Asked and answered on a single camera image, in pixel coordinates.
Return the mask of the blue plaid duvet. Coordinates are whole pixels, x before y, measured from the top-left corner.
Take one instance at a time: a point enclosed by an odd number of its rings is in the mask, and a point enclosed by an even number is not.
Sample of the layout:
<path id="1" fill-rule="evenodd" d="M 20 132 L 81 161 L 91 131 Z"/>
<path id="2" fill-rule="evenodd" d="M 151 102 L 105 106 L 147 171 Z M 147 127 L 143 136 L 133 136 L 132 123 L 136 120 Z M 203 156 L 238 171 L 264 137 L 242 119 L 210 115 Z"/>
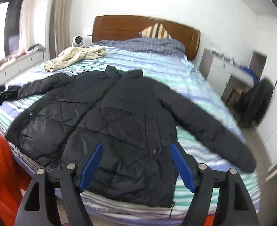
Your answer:
<path id="1" fill-rule="evenodd" d="M 101 40 L 91 46 L 114 47 L 137 53 L 157 54 L 169 57 L 183 58 L 186 55 L 185 46 L 176 39 L 132 38 L 127 40 Z"/>

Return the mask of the white desk unit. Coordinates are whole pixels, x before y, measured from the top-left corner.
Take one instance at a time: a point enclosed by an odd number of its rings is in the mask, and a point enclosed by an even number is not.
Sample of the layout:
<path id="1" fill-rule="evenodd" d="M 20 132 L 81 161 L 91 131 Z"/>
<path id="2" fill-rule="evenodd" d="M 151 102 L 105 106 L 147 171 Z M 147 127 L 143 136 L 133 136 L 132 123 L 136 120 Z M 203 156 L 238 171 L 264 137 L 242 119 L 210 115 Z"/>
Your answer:
<path id="1" fill-rule="evenodd" d="M 203 51 L 199 71 L 214 92 L 226 102 L 234 89 L 248 90 L 260 80 L 266 59 L 265 55 L 254 51 L 248 66 L 237 66 L 206 48 Z"/>

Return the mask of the striped beige pillow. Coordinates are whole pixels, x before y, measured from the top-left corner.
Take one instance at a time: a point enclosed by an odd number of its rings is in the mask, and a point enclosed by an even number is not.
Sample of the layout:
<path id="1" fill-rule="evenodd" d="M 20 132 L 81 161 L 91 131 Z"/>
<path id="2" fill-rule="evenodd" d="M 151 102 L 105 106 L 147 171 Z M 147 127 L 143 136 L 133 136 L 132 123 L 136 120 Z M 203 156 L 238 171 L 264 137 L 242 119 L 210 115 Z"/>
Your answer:
<path id="1" fill-rule="evenodd" d="M 172 39 L 164 26 L 158 22 L 139 32 L 142 37 L 157 38 L 157 39 Z"/>

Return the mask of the cream fleece blanket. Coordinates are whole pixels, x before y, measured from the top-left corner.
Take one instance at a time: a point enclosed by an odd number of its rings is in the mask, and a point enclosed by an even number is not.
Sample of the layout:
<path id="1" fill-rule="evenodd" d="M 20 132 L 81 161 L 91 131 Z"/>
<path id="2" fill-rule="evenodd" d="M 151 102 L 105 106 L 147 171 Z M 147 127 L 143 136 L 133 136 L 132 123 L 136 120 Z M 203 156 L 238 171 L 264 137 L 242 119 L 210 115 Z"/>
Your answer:
<path id="1" fill-rule="evenodd" d="M 98 59 L 105 55 L 106 48 L 100 46 L 93 47 L 68 47 L 63 50 L 57 58 L 45 64 L 46 72 L 55 72 L 73 65 L 81 60 Z"/>

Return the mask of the white wardrobe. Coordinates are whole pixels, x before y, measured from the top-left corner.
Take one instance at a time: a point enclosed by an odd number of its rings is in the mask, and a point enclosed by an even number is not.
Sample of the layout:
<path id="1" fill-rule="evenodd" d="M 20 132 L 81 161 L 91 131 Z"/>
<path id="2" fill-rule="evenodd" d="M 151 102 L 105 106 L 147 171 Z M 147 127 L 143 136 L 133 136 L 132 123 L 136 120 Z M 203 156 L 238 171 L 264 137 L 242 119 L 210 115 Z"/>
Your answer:
<path id="1" fill-rule="evenodd" d="M 256 50 L 266 54 L 262 78 L 269 79 L 274 88 L 267 112 L 256 129 L 269 157 L 266 180 L 270 180 L 277 175 L 277 17 L 258 17 Z"/>

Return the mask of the white drawer cabinet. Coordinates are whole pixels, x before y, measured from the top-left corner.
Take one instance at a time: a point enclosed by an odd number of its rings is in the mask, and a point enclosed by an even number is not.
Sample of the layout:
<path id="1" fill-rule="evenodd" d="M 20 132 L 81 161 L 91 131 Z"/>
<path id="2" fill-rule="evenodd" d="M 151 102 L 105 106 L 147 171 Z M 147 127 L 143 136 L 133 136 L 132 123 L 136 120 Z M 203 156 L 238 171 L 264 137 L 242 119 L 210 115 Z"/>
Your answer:
<path id="1" fill-rule="evenodd" d="M 38 50 L 28 55 L 24 55 L 10 63 L 8 66 L 0 69 L 0 85 L 6 84 L 11 79 L 18 76 L 20 73 L 44 62 L 44 50 Z"/>

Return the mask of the striped blue bed sheet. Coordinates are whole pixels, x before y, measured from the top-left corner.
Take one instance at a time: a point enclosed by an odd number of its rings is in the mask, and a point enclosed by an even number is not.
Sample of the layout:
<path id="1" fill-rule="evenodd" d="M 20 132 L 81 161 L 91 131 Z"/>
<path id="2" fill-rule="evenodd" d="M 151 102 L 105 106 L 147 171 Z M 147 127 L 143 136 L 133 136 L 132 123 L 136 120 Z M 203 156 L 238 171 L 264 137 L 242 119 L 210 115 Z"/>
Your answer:
<path id="1" fill-rule="evenodd" d="M 18 87 L 57 73 L 73 76 L 87 71 L 104 71 L 107 66 L 112 66 L 122 73 L 141 70 L 145 77 L 168 86 L 198 105 L 244 144 L 242 133 L 221 98 L 185 56 L 183 58 L 169 57 L 107 47 L 105 55 L 101 58 L 81 60 L 53 73 L 46 72 L 44 66 L 45 64 L 40 64 L 10 81 L 8 83 L 9 88 L 18 90 Z M 4 102 L 0 106 L 0 134 L 5 137 L 15 118 L 39 99 L 39 95 L 32 95 L 26 98 L 17 97 L 15 100 Z M 176 131 L 177 141 L 175 144 L 180 144 L 186 153 L 192 155 L 198 163 L 204 163 L 208 168 L 219 171 L 237 169 L 253 201 L 253 208 L 257 207 L 260 200 L 260 189 L 256 182 L 255 171 L 246 173 L 240 170 L 228 160 L 206 148 L 181 126 L 177 126 Z M 14 158 L 28 173 L 33 174 L 38 169 L 44 168 L 22 153 L 14 144 L 10 142 L 9 144 Z M 87 188 L 82 192 L 81 198 L 90 215 L 97 215 L 110 221 L 126 225 L 180 225 L 193 199 L 193 193 L 185 187 L 178 175 L 173 204 L 170 207 L 149 207 L 117 201 L 93 193 Z"/>

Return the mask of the black puffer jacket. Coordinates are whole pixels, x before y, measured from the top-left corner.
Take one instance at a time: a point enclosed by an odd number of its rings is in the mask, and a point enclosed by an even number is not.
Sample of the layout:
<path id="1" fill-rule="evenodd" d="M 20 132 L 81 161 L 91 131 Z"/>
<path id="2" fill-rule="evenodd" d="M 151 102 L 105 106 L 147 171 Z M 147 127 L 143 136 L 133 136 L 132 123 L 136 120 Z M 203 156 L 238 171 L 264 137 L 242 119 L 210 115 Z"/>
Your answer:
<path id="1" fill-rule="evenodd" d="M 49 171 L 77 165 L 77 183 L 97 145 L 103 157 L 87 189 L 109 199 L 170 207 L 178 171 L 170 147 L 177 126 L 240 170 L 252 173 L 250 150 L 198 105 L 141 70 L 57 73 L 18 87 L 40 99 L 15 118 L 5 138 Z"/>

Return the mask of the wooden headboard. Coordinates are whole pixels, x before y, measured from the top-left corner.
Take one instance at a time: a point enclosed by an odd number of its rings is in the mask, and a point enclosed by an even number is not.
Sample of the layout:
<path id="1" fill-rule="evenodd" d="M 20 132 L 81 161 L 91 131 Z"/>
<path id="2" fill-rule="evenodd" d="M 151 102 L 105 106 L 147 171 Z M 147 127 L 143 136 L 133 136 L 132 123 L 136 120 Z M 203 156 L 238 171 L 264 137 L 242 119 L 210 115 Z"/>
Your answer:
<path id="1" fill-rule="evenodd" d="M 93 23 L 92 42 L 101 40 L 127 40 L 139 37 L 143 29 L 160 22 L 172 38 L 180 41 L 189 60 L 196 58 L 201 32 L 173 21 L 136 15 L 97 16 Z"/>

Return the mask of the black backpack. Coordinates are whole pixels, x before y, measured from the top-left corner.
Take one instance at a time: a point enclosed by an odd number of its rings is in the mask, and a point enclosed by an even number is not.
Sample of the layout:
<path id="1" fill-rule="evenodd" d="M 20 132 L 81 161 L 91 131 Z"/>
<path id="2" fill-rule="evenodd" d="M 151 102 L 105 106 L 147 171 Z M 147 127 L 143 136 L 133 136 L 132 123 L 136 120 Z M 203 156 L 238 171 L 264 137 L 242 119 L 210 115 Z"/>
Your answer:
<path id="1" fill-rule="evenodd" d="M 267 78 L 263 78 L 254 87 L 244 93 L 234 104 L 239 114 L 239 127 L 248 128 L 262 121 L 273 95 L 274 86 Z"/>

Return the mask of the beige curtain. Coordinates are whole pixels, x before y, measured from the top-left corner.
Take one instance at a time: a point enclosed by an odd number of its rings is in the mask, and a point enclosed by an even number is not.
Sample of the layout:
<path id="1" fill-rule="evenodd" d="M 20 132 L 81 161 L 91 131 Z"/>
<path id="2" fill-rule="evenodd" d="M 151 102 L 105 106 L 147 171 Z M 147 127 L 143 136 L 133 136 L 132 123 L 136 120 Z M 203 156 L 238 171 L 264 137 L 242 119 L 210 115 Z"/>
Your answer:
<path id="1" fill-rule="evenodd" d="M 72 0 L 53 0 L 50 29 L 50 58 L 55 58 L 70 46 L 70 8 Z"/>

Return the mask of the orange trousers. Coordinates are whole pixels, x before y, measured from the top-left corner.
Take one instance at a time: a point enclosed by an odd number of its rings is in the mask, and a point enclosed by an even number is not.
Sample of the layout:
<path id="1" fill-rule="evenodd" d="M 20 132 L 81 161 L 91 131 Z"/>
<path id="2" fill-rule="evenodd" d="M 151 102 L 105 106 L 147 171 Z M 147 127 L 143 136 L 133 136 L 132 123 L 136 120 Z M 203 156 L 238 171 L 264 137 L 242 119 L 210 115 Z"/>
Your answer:
<path id="1" fill-rule="evenodd" d="M 0 225 L 14 225 L 32 177 L 14 160 L 6 139 L 0 135 Z"/>

